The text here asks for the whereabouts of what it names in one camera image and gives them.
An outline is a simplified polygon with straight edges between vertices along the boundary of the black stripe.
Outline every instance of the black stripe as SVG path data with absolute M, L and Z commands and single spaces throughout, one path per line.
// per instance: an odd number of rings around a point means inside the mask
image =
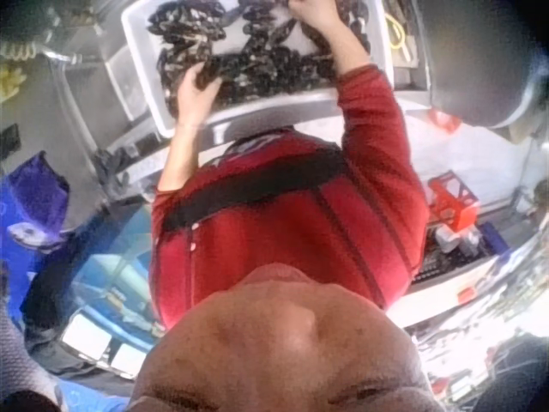
M 313 192 L 313 195 L 315 196 L 315 199 L 317 200 L 318 205 L 323 209 L 324 213 L 328 217 L 328 220 L 330 221 L 332 226 L 339 232 L 348 250 L 351 252 L 353 261 L 358 266 L 359 270 L 362 272 L 362 275 L 365 278 L 366 283 L 368 284 L 374 303 L 381 309 L 384 309 L 385 298 L 383 297 L 381 289 L 379 288 L 379 285 L 377 284 L 374 275 L 371 273 L 371 270 L 368 267 L 368 264 L 364 260 L 359 249 L 351 240 L 349 234 L 347 233 L 347 230 L 341 224 L 341 221 L 339 220 L 335 212 L 332 210 L 331 206 L 329 205 L 324 195 L 320 192 L 320 190 L 318 188 L 314 188 L 312 189 L 312 192 Z
M 177 202 L 168 211 L 162 232 L 173 233 L 190 227 L 223 209 L 319 186 L 345 170 L 347 163 L 338 148 L 320 148 L 310 154 L 287 156 L 236 176 L 227 176 Z
M 404 263 L 404 266 L 406 266 L 406 269 L 408 271 L 408 276 L 412 278 L 413 277 L 412 264 L 410 263 L 410 259 L 406 254 L 406 249 L 404 249 L 404 245 L 402 244 L 401 238 L 398 236 L 398 233 L 396 232 L 395 227 L 391 224 L 389 219 L 387 219 L 387 216 L 384 214 L 383 210 L 377 203 L 374 196 L 372 196 L 369 191 L 367 191 L 364 187 L 362 187 L 362 184 L 359 182 L 359 180 L 354 175 L 352 170 L 350 169 L 347 170 L 347 176 L 349 177 L 351 182 L 353 182 L 353 185 L 357 188 L 357 191 L 359 191 L 360 196 L 362 196 L 365 202 L 367 202 L 371 206 L 372 210 L 376 213 L 379 220 L 385 226 L 385 229 L 387 229 L 387 232 L 393 239 L 393 242 L 395 242 L 396 249 L 401 255 L 401 259 L 402 259 L 402 262 Z

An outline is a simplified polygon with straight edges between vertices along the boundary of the hand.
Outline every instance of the hand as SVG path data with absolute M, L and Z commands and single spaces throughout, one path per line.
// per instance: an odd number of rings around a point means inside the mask
M 204 67 L 204 63 L 195 64 L 185 73 L 178 90 L 178 125 L 199 128 L 208 118 L 215 97 L 220 91 L 220 78 L 211 82 L 204 90 L 196 86 L 196 77 Z
M 333 26 L 341 25 L 335 0 L 290 0 L 288 7 L 297 19 L 320 33 L 326 33 Z

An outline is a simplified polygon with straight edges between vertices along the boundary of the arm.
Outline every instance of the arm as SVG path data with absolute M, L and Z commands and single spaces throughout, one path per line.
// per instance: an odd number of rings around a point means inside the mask
M 330 43 L 339 105 L 346 122 L 342 148 L 364 192 L 401 242 L 410 270 L 421 265 L 429 209 L 412 168 L 404 119 L 385 75 L 340 20 L 335 0 L 290 0 L 300 19 Z
M 181 189 L 198 168 L 196 138 L 221 86 L 221 79 L 215 79 L 203 91 L 196 87 L 196 76 L 203 66 L 197 64 L 188 69 L 179 87 L 178 123 L 158 183 L 159 192 Z

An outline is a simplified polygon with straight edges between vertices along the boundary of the red sweater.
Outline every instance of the red sweater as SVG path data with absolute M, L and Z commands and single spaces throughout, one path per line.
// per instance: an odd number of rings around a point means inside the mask
M 375 66 L 343 76 L 337 88 L 342 150 L 288 132 L 158 194 L 150 283 L 168 328 L 275 262 L 383 309 L 406 292 L 421 264 L 429 209 L 400 108 Z

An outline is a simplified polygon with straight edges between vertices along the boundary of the white plastic tray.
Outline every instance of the white plastic tray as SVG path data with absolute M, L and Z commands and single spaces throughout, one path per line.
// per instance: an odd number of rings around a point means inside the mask
M 238 5 L 238 0 L 220 0 L 220 2 L 226 10 L 230 10 Z M 365 0 L 365 2 L 370 11 L 370 20 L 366 26 L 366 32 L 371 42 L 372 61 L 380 69 L 385 70 L 387 77 L 392 82 L 393 67 L 390 60 L 389 35 L 387 33 L 387 23 L 385 22 L 382 0 Z M 156 61 L 163 45 L 160 36 L 155 36 L 147 30 L 149 16 L 163 3 L 167 3 L 167 1 L 140 0 L 133 3 L 122 13 L 122 24 L 131 56 L 136 65 L 137 75 L 154 122 L 162 136 L 172 137 L 175 120 L 167 110 L 164 101 L 164 92 L 160 84 L 160 75 L 156 70 Z M 277 10 L 276 13 L 280 21 L 288 18 L 287 10 Z M 244 21 L 240 18 L 230 27 L 226 28 L 226 39 L 214 42 L 214 54 L 239 51 L 248 37 L 242 33 L 243 25 Z M 299 26 L 296 26 L 285 44 L 293 49 L 297 49 L 302 54 L 314 51 L 314 45 L 298 28 Z M 208 124 L 229 121 L 231 118 L 240 116 L 243 113 L 268 110 L 270 107 L 285 106 L 296 102 L 307 104 L 308 101 L 333 99 L 333 96 L 334 93 L 331 89 L 314 90 L 293 95 L 281 94 L 215 112 L 208 119 Z

